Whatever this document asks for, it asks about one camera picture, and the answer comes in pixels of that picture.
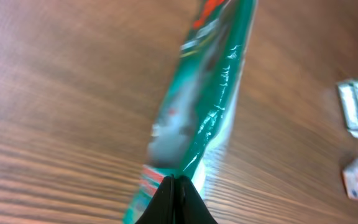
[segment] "green package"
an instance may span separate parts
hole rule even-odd
[[[232,129],[256,4],[203,1],[152,127],[140,189],[124,223],[139,219],[167,175],[188,176],[204,197]]]

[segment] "brown wood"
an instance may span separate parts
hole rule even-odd
[[[118,223],[198,1],[0,1],[0,223]],[[358,1],[259,2],[219,223],[358,223]]]

